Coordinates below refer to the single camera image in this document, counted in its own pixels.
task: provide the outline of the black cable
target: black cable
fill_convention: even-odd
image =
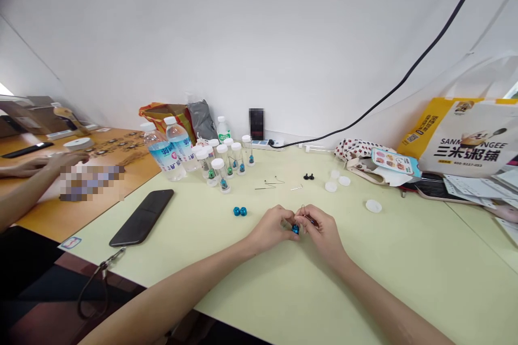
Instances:
[[[270,147],[272,147],[272,148],[284,148],[284,147],[294,146],[296,144],[314,142],[314,141],[317,141],[317,140],[325,139],[326,137],[334,135],[334,134],[337,134],[339,132],[343,132],[343,131],[345,131],[345,130],[355,126],[356,124],[358,124],[365,116],[367,116],[369,113],[371,113],[378,105],[380,105],[383,101],[385,101],[387,98],[389,98],[397,89],[399,89],[406,82],[406,80],[410,77],[410,74],[412,74],[412,72],[415,70],[415,68],[421,63],[421,61],[424,59],[424,57],[428,55],[430,50],[434,48],[434,46],[437,44],[437,42],[442,38],[442,36],[448,30],[449,26],[452,24],[453,20],[457,16],[457,13],[459,13],[459,11],[462,8],[462,6],[464,5],[465,1],[466,0],[460,0],[458,2],[457,6],[453,10],[453,13],[451,14],[451,16],[449,17],[448,21],[446,22],[445,26],[442,28],[441,32],[439,32],[439,35],[437,35],[437,37],[434,39],[434,41],[431,43],[431,45],[428,46],[428,48],[425,50],[425,52],[421,54],[421,56],[417,59],[417,61],[415,61],[415,63],[410,68],[410,70],[405,74],[403,79],[396,85],[396,87],[394,89],[392,89],[390,92],[388,92],[387,94],[385,94],[385,96],[381,100],[379,100],[373,106],[371,106],[369,108],[369,110],[367,110],[367,112],[365,112],[363,115],[361,115],[354,123],[348,125],[345,128],[338,129],[338,130],[336,130],[334,132],[328,133],[327,135],[324,135],[324,136],[321,136],[321,137],[317,137],[315,139],[301,140],[301,141],[298,141],[298,142],[285,144],[284,146],[274,146],[273,145],[274,142],[272,140],[270,140],[268,142],[268,145]]]

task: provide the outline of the tape roll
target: tape roll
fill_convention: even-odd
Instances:
[[[69,151],[79,151],[93,146],[95,143],[89,137],[82,137],[63,144]]]

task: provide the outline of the smartphone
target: smartphone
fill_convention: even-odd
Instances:
[[[174,191],[171,189],[150,192],[139,207],[113,236],[110,246],[128,246],[142,243],[162,214]]]
[[[18,157],[18,156],[30,154],[31,152],[34,152],[34,151],[37,151],[37,150],[41,150],[41,149],[44,149],[44,148],[47,148],[47,147],[50,147],[50,146],[53,146],[53,145],[54,145],[54,143],[49,143],[49,142],[38,143],[38,144],[35,144],[34,146],[30,146],[30,147],[27,147],[27,148],[22,148],[21,150],[14,151],[14,152],[2,155],[2,157],[7,158],[7,159],[12,159],[12,158],[15,158],[15,157]]]

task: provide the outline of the wooden table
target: wooden table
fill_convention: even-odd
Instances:
[[[324,183],[337,165],[328,154],[290,147],[254,150],[254,156],[256,165],[247,167],[246,175],[228,181],[227,195],[208,187],[198,171],[179,182],[158,175],[77,232],[79,244],[62,249],[101,263],[117,251],[108,242],[146,195],[174,189],[146,241],[129,247],[110,267],[149,287],[246,236],[267,208],[281,204],[296,210],[312,203],[335,217],[344,247],[360,267],[452,341],[516,344],[518,275],[444,202],[415,193],[402,198],[396,188],[344,170],[351,185],[329,193]],[[304,181],[306,173],[315,180]],[[276,182],[274,176],[286,183],[254,190],[265,187],[264,180]],[[302,189],[291,190],[301,183]],[[383,210],[369,212],[368,199]],[[245,206],[248,215],[235,217],[235,206]],[[307,234],[241,265],[195,308],[277,345],[388,343]]]
[[[128,129],[111,129],[107,132],[96,132],[94,130],[88,136],[95,142],[95,145],[89,152],[91,158],[85,164],[86,166],[114,166],[134,153],[143,153],[144,156],[125,167],[126,172],[122,181],[115,183],[112,188],[105,188],[102,194],[94,195],[92,201],[60,201],[59,194],[62,182],[57,179],[38,204],[17,224],[61,243],[99,217],[120,199],[146,183],[158,174],[160,169],[142,144],[141,134],[142,132],[134,132]],[[37,156],[67,151],[63,144],[75,139],[77,139],[76,136],[69,136],[54,140],[52,141],[54,146],[18,158],[0,158],[0,167],[19,164]],[[47,141],[45,135],[22,134],[6,137],[0,139],[0,155],[44,141]],[[24,181],[25,179],[19,178],[1,179],[0,195],[5,195]]]

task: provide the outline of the orange bag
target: orange bag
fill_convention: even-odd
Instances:
[[[147,121],[155,124],[157,130],[166,133],[167,125],[164,119],[169,116],[175,116],[178,124],[180,124],[187,133],[192,144],[196,144],[196,135],[194,133],[193,124],[190,118],[187,105],[183,104],[165,104],[160,102],[152,102],[149,105],[139,109],[139,116],[146,118]]]

